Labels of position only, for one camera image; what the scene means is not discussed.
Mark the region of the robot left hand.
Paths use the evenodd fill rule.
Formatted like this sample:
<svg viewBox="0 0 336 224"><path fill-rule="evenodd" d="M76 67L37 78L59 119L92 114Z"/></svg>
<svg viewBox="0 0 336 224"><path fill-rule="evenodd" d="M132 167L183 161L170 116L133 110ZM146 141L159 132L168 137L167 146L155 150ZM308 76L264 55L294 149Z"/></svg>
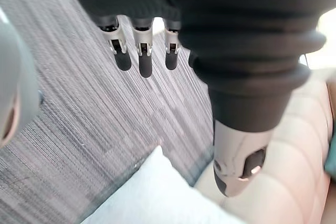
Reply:
<svg viewBox="0 0 336 224"><path fill-rule="evenodd" d="M134 28L161 17L190 50L208 87L214 130L214 174L228 197L262 167L271 131L309 69L301 55L319 50L319 18L335 0L78 0L100 27L128 16Z"/></svg>

